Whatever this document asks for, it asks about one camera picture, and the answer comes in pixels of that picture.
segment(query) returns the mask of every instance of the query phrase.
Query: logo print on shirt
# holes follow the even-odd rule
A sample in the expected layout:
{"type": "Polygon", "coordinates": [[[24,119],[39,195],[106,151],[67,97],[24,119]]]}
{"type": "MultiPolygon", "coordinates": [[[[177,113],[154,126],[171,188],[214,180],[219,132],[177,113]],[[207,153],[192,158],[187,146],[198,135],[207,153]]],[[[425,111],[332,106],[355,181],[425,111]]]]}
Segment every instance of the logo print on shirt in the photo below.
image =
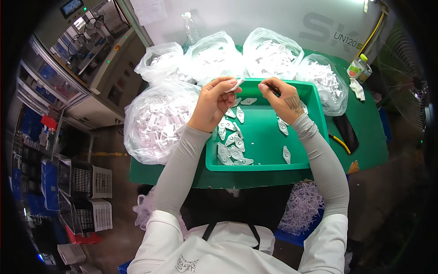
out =
{"type": "Polygon", "coordinates": [[[179,257],[177,264],[175,265],[175,268],[178,272],[183,273],[186,271],[195,272],[196,271],[196,265],[198,264],[199,260],[196,261],[189,261],[184,258],[184,256],[181,254],[179,257]]]}

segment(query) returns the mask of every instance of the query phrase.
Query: gray arm sleeve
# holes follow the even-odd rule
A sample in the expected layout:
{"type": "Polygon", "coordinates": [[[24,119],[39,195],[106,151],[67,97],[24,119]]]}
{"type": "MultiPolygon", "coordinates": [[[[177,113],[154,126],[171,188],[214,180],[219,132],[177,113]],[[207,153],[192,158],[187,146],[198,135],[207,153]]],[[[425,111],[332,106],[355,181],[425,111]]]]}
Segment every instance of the gray arm sleeve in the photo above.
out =
{"type": "Polygon", "coordinates": [[[175,152],[158,178],[154,210],[178,216],[189,193],[199,157],[211,133],[186,126],[175,152]]]}
{"type": "Polygon", "coordinates": [[[323,218],[333,214],[347,216],[350,192],[338,157],[307,114],[301,115],[291,126],[307,152],[315,184],[324,198],[323,218]]]}

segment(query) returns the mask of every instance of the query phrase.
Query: bottle cap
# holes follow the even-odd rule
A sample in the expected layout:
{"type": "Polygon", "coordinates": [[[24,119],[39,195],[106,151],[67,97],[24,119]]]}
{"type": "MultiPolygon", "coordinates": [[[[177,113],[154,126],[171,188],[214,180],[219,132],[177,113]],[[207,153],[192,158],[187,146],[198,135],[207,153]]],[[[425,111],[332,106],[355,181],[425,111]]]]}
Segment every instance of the bottle cap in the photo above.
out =
{"type": "Polygon", "coordinates": [[[190,19],[191,18],[191,13],[190,12],[184,12],[181,17],[183,19],[190,19]]]}
{"type": "Polygon", "coordinates": [[[368,61],[368,58],[365,56],[365,54],[361,54],[360,58],[366,63],[368,61]]]}

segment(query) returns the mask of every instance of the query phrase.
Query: worker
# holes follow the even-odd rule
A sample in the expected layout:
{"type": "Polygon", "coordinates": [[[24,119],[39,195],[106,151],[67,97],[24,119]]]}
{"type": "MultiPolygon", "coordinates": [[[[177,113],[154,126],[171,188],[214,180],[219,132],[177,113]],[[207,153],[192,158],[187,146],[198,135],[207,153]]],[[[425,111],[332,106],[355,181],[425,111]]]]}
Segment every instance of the worker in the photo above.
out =
{"type": "Polygon", "coordinates": [[[239,87],[225,93],[236,82],[233,77],[219,77],[201,89],[193,116],[158,179],[154,211],[128,274],[344,272],[350,195],[344,170],[315,123],[304,113],[297,89],[275,77],[263,80],[258,88],[277,115],[296,131],[325,202],[322,221],[304,241],[298,271],[272,256],[272,231],[251,222],[206,221],[190,229],[184,241],[177,216],[205,142],[234,105],[236,93],[242,91],[239,87]],[[281,96],[277,97],[265,83],[276,87],[281,96]]]}

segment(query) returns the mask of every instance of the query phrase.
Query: tattoo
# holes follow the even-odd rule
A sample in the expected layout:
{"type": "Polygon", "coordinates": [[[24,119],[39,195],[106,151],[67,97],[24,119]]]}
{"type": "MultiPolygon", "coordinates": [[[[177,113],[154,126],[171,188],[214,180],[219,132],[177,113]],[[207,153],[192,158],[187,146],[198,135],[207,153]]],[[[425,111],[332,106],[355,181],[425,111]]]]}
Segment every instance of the tattoo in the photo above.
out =
{"type": "Polygon", "coordinates": [[[301,107],[298,94],[294,94],[289,98],[284,98],[283,100],[286,102],[291,110],[295,111],[296,115],[301,116],[302,114],[304,114],[304,110],[301,107]]]}

